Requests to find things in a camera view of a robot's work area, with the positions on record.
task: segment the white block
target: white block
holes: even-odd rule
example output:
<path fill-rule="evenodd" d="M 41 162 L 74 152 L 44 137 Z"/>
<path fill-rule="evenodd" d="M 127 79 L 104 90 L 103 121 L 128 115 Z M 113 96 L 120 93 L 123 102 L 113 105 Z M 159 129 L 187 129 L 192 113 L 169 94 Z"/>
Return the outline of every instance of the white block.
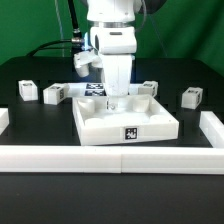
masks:
<path fill-rule="evenodd" d="M 0 146 L 0 172 L 84 172 L 84 149 L 67 146 Z"/>
<path fill-rule="evenodd" d="M 51 85 L 50 87 L 46 88 L 43 91 L 44 103 L 52 105 L 59 104 L 61 101 L 67 98 L 68 90 L 69 85 L 66 83 L 64 84 L 55 83 Z"/>
<path fill-rule="evenodd" d="M 224 125 L 213 112 L 201 112 L 199 127 L 214 148 L 224 148 Z"/>
<path fill-rule="evenodd" d="M 130 95 L 107 110 L 107 97 L 73 98 L 81 145 L 176 139 L 179 122 L 150 95 Z"/>
<path fill-rule="evenodd" d="M 19 93 L 24 101 L 38 100 L 37 86 L 32 80 L 19 81 Z"/>
<path fill-rule="evenodd" d="M 138 94 L 149 94 L 152 97 L 157 95 L 158 82 L 155 81 L 145 81 L 142 85 L 138 87 Z"/>
<path fill-rule="evenodd" d="M 7 108 L 0 108 L 0 135 L 9 125 L 9 114 Z"/>
<path fill-rule="evenodd" d="M 196 107 L 201 103 L 203 89 L 189 87 L 182 94 L 181 107 L 188 109 L 196 109 Z"/>

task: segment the black tabletop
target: black tabletop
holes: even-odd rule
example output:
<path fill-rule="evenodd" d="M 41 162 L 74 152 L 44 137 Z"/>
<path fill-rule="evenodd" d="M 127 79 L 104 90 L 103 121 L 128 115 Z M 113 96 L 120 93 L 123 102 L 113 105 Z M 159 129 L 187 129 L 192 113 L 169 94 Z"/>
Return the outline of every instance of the black tabletop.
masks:
<path fill-rule="evenodd" d="M 43 89 L 78 78 L 69 58 L 19 57 L 0 66 L 0 107 L 10 125 L 1 145 L 80 145 L 71 99 L 43 104 Z M 19 80 L 33 80 L 39 100 L 24 102 Z M 180 122 L 177 140 L 140 146 L 211 147 L 199 129 L 201 111 L 224 118 L 224 78 L 191 59 L 137 59 L 132 81 L 159 83 L 156 99 Z M 203 88 L 196 110 L 181 108 L 188 87 Z M 164 174 L 0 174 L 0 223 L 223 223 L 224 177 Z"/>

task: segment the foam block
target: foam block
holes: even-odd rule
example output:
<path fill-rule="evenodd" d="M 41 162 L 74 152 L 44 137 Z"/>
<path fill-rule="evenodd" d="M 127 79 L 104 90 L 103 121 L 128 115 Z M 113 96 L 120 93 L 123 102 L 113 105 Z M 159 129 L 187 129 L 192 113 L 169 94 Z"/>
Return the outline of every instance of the foam block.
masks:
<path fill-rule="evenodd" d="M 0 172 L 84 172 L 84 150 L 68 146 L 0 146 Z"/>
<path fill-rule="evenodd" d="M 203 89 L 189 87 L 182 95 L 181 107 L 196 109 L 201 103 Z"/>
<path fill-rule="evenodd" d="M 214 148 L 224 148 L 224 125 L 213 112 L 201 112 L 199 127 Z"/>
<path fill-rule="evenodd" d="M 138 87 L 138 94 L 149 94 L 152 97 L 157 95 L 158 83 L 155 81 L 145 81 Z"/>
<path fill-rule="evenodd" d="M 19 93 L 24 101 L 38 100 L 37 86 L 32 80 L 19 81 Z"/>
<path fill-rule="evenodd" d="M 55 83 L 51 85 L 43 91 L 44 103 L 58 105 L 61 101 L 67 98 L 68 90 L 69 85 L 66 83 Z"/>

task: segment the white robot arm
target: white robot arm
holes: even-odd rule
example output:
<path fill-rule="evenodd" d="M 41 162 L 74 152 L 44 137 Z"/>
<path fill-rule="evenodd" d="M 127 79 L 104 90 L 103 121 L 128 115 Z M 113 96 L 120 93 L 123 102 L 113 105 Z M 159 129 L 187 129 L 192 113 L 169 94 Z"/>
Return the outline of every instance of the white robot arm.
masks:
<path fill-rule="evenodd" d="M 83 52 L 76 55 L 75 67 L 78 73 L 87 75 L 86 64 L 98 56 L 107 96 L 126 96 L 131 78 L 131 54 L 137 49 L 135 29 L 127 23 L 135 20 L 134 13 L 140 10 L 141 0 L 87 0 L 87 3 L 87 19 L 93 23 L 90 42 L 96 54 Z"/>

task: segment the black cable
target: black cable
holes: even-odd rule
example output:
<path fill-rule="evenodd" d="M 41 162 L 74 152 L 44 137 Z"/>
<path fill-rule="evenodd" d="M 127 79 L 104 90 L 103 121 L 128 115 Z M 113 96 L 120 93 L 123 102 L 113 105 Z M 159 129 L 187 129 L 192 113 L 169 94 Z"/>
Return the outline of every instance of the black cable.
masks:
<path fill-rule="evenodd" d="M 167 0 L 145 0 L 147 14 L 156 13 L 166 3 L 166 1 Z M 144 9 L 141 8 L 138 13 L 144 13 Z"/>
<path fill-rule="evenodd" d="M 157 38 L 159 40 L 159 43 L 160 43 L 160 46 L 162 48 L 163 54 L 164 54 L 165 58 L 167 58 L 168 57 L 168 54 L 167 54 L 165 45 L 164 45 L 164 43 L 162 41 L 162 38 L 161 38 L 161 35 L 160 35 L 160 32 L 159 32 L 159 29 L 158 29 L 158 27 L 156 25 L 156 21 L 154 20 L 153 15 L 149 15 L 149 18 L 151 20 L 151 23 L 152 23 L 153 29 L 154 29 L 154 31 L 156 33 L 156 36 L 157 36 Z"/>
<path fill-rule="evenodd" d="M 140 32 L 143 29 L 143 27 L 145 26 L 146 20 L 147 20 L 147 8 L 146 8 L 145 0 L 141 0 L 141 2 L 142 2 L 144 15 L 143 15 L 143 20 L 142 20 L 141 26 L 138 27 L 137 29 L 135 29 L 136 33 Z"/>
<path fill-rule="evenodd" d="M 42 51 L 42 50 L 61 50 L 61 49 L 71 49 L 71 47 L 45 47 L 45 48 L 39 49 L 39 51 Z"/>
<path fill-rule="evenodd" d="M 29 52 L 26 56 L 33 57 L 39 50 L 45 49 L 46 47 L 51 46 L 51 45 L 62 44 L 62 43 L 71 43 L 71 40 L 56 40 L 56 41 L 51 41 L 46 44 L 42 44 L 39 47 L 37 47 L 35 50 Z"/>
<path fill-rule="evenodd" d="M 68 0 L 68 6 L 69 6 L 69 11 L 72 19 L 72 26 L 73 26 L 73 36 L 74 37 L 81 37 L 81 32 L 79 30 L 79 24 L 75 12 L 75 5 L 73 0 Z"/>

